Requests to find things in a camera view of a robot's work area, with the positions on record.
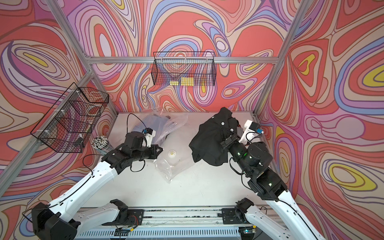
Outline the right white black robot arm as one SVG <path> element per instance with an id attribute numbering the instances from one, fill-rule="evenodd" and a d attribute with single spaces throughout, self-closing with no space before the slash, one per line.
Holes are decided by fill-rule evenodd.
<path id="1" fill-rule="evenodd" d="M 269 167 L 273 157 L 265 143 L 246 146 L 238 136 L 231 136 L 221 142 L 221 146 L 231 154 L 230 160 L 239 165 L 240 176 L 249 179 L 246 187 L 265 201 L 284 224 L 277 223 L 247 198 L 235 205 L 234 215 L 239 222 L 259 228 L 273 240 L 324 239 L 300 209 L 281 177 Z"/>

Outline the light blue shirt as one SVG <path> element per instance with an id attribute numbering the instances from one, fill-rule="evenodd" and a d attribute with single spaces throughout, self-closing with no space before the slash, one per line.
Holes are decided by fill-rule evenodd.
<path id="1" fill-rule="evenodd" d="M 166 124 L 169 122 L 169 120 L 170 117 L 151 114 L 146 116 L 142 120 L 144 124 L 139 122 L 139 124 L 133 127 L 132 131 L 142 132 L 142 130 L 144 130 L 146 126 L 147 128 L 151 128 L 152 130 L 156 131 L 156 136 L 159 137 L 160 134 L 164 132 Z"/>

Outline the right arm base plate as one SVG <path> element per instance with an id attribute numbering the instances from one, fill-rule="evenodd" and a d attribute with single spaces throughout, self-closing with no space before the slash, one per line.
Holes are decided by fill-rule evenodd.
<path id="1" fill-rule="evenodd" d="M 222 219 L 224 225 L 251 225 L 236 208 L 223 208 L 217 216 Z"/>

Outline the black button shirt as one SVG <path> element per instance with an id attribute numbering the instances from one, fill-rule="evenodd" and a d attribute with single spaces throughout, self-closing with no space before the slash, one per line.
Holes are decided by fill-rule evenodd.
<path id="1" fill-rule="evenodd" d="M 218 167 L 228 162 L 228 150 L 221 143 L 238 134 L 239 121 L 232 114 L 223 107 L 199 126 L 198 133 L 189 144 L 195 163 L 204 160 L 209 165 Z"/>

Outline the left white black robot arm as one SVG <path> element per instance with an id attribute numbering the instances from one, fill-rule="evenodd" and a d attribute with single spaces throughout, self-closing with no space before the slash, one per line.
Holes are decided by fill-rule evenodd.
<path id="1" fill-rule="evenodd" d="M 142 132 L 129 132 L 125 141 L 105 154 L 101 161 L 64 194 L 48 204 L 39 203 L 32 208 L 33 232 L 41 240 L 73 240 L 80 234 L 101 225 L 140 225 L 138 217 L 129 213 L 128 206 L 120 200 L 85 211 L 79 209 L 106 183 L 134 162 L 155 160 L 163 151 L 153 138 L 156 131 L 146 128 Z"/>

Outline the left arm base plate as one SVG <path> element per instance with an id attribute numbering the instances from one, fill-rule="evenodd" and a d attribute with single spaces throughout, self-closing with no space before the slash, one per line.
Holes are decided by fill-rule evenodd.
<path id="1" fill-rule="evenodd" d="M 112 222 L 102 224 L 102 226 L 140 226 L 143 221 L 144 210 L 143 209 L 127 209 L 121 210 L 117 218 Z"/>

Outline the clear plastic vacuum bag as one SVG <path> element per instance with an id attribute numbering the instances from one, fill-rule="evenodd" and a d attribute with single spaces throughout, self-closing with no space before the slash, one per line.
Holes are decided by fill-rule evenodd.
<path id="1" fill-rule="evenodd" d="M 163 148 L 163 152 L 153 162 L 155 169 L 168 183 L 171 183 L 177 175 L 194 164 L 189 144 L 198 132 L 198 126 L 192 123 L 187 113 L 169 113 L 155 109 L 146 111 L 144 118 L 151 114 L 170 117 L 164 132 L 153 139 L 153 144 Z"/>

